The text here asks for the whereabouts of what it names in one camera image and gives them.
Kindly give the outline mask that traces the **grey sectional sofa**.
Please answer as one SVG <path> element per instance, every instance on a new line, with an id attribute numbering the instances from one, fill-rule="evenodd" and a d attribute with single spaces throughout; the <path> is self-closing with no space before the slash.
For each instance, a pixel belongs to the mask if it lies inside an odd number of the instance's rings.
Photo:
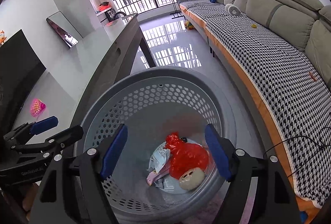
<path id="1" fill-rule="evenodd" d="M 223 0 L 205 28 L 259 87 L 330 84 L 330 6 L 319 0 Z M 225 11 L 234 4 L 240 16 Z"/>

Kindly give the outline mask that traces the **orange item on side table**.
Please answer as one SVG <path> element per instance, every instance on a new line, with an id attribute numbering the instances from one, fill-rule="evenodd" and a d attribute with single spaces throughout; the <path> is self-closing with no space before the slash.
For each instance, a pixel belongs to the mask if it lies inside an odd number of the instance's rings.
<path id="1" fill-rule="evenodd" d="M 104 10 L 106 10 L 106 9 L 108 9 L 108 8 L 111 8 L 112 6 L 110 5 L 110 3 L 109 2 L 102 2 L 100 5 L 99 5 L 99 7 L 98 7 L 98 12 L 102 12 L 102 11 L 104 11 Z"/>

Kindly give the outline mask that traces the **colourful ball on floor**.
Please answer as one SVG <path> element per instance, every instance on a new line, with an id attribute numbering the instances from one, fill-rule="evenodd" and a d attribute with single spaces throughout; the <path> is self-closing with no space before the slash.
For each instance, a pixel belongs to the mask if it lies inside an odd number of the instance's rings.
<path id="1" fill-rule="evenodd" d="M 187 30 L 194 30 L 195 29 L 194 25 L 189 20 L 184 21 L 184 27 Z"/>

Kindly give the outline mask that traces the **small white desk fan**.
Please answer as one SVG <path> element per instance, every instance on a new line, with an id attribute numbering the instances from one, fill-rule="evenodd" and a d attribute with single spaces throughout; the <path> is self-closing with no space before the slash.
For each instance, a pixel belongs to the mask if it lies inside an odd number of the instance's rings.
<path id="1" fill-rule="evenodd" d="M 240 9 L 235 6 L 234 4 L 226 4 L 225 5 L 225 11 L 232 15 L 232 16 L 240 16 L 241 15 L 241 11 Z"/>

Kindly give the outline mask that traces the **leaning floor mirror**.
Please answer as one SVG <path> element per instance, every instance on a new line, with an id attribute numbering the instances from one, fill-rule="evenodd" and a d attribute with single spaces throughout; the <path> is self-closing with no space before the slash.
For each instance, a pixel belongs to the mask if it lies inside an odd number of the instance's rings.
<path id="1" fill-rule="evenodd" d="M 61 12 L 55 12 L 46 18 L 48 25 L 58 34 L 69 48 L 77 45 L 83 37 Z"/>

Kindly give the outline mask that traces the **houndstooth sofa cover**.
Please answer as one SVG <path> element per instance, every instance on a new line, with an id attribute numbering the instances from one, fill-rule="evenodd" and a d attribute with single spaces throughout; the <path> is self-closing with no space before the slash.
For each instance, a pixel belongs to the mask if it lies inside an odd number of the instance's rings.
<path id="1" fill-rule="evenodd" d="M 176 0 L 248 91 L 295 194 L 330 196 L 330 31 L 320 0 Z"/>

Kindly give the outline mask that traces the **light blue wet wipes pack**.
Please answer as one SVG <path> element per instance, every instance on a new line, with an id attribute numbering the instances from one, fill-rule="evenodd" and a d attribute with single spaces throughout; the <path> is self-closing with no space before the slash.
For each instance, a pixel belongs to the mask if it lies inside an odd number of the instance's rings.
<path id="1" fill-rule="evenodd" d="M 150 156 L 149 172 L 156 172 L 157 174 L 166 165 L 170 158 L 170 150 L 166 148 L 166 143 L 160 144 Z"/>

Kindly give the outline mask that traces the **beige plush ball keychain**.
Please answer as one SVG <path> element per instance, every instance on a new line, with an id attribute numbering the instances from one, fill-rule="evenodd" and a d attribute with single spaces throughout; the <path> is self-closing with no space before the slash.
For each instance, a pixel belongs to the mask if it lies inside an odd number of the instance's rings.
<path id="1" fill-rule="evenodd" d="M 201 185 L 205 174 L 201 168 L 196 167 L 186 171 L 178 180 L 179 186 L 183 190 L 191 191 Z"/>

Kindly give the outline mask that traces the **row of plush toys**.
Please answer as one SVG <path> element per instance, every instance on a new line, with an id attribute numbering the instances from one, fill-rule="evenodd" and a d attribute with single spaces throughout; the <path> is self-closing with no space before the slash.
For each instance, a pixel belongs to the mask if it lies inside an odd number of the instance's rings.
<path id="1" fill-rule="evenodd" d="M 0 46 L 2 46 L 5 43 L 6 39 L 7 39 L 7 37 L 5 36 L 5 32 L 1 31 L 0 32 Z"/>

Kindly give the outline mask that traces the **grey perforated laundry basket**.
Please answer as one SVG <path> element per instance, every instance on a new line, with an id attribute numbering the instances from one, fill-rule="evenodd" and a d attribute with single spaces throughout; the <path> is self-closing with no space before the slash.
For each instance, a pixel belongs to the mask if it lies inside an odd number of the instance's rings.
<path id="1" fill-rule="evenodd" d="M 108 202 L 120 223 L 177 223 L 208 204 L 224 183 L 210 161 L 202 184 L 190 192 L 167 176 L 164 188 L 146 183 L 150 157 L 177 132 L 202 146 L 212 124 L 221 137 L 236 142 L 232 108 L 221 89 L 199 72 L 180 67 L 151 68 L 114 84 L 93 104 L 82 122 L 79 155 L 114 135 L 120 124 L 128 139 L 112 175 L 103 182 Z"/>

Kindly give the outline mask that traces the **pink plastic shuttlecock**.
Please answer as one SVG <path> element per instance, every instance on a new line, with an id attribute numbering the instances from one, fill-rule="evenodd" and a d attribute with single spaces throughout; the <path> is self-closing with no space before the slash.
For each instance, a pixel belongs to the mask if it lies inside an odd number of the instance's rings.
<path id="1" fill-rule="evenodd" d="M 40 116 L 44 110 L 46 109 L 46 104 L 42 102 L 40 99 L 35 98 L 30 106 L 30 114 L 32 117 Z"/>

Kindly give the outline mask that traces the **pink snack wrapper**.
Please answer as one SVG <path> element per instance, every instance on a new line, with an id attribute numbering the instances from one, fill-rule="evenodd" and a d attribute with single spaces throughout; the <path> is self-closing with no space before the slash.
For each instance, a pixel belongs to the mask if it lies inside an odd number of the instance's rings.
<path id="1" fill-rule="evenodd" d="M 153 170 L 146 178 L 146 182 L 151 186 L 154 182 L 169 174 L 170 166 L 164 166 L 158 173 Z"/>

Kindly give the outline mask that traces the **black table leg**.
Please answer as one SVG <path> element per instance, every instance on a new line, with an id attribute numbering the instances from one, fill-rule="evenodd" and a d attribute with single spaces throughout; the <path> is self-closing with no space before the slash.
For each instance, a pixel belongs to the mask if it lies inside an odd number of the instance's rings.
<path id="1" fill-rule="evenodd" d="M 146 58 L 146 61 L 149 65 L 150 68 L 156 67 L 156 63 L 154 62 L 154 58 L 152 56 L 152 53 L 150 51 L 150 48 L 146 42 L 145 36 L 143 34 L 143 32 L 141 31 L 141 29 L 139 29 L 139 34 L 141 36 L 141 40 L 140 40 L 140 48 L 141 51 L 143 52 L 143 55 Z"/>

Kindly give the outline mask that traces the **black wall television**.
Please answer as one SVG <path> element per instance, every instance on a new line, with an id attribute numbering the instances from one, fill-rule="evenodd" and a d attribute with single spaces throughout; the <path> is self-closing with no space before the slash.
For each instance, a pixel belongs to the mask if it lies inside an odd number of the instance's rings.
<path id="1" fill-rule="evenodd" d="M 16 32 L 1 46 L 0 57 L 0 125 L 1 135 L 5 135 L 13 129 L 26 98 L 46 67 L 22 30 Z"/>

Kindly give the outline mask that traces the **red plastic bag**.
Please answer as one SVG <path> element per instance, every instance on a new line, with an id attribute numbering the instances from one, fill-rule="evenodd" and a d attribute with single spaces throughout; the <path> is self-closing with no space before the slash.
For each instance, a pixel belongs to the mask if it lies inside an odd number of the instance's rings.
<path id="1" fill-rule="evenodd" d="M 165 139 L 165 148 L 170 150 L 169 174 L 175 179 L 179 179 L 190 169 L 207 169 L 209 155 L 205 148 L 199 144 L 184 142 L 178 132 L 171 133 Z"/>

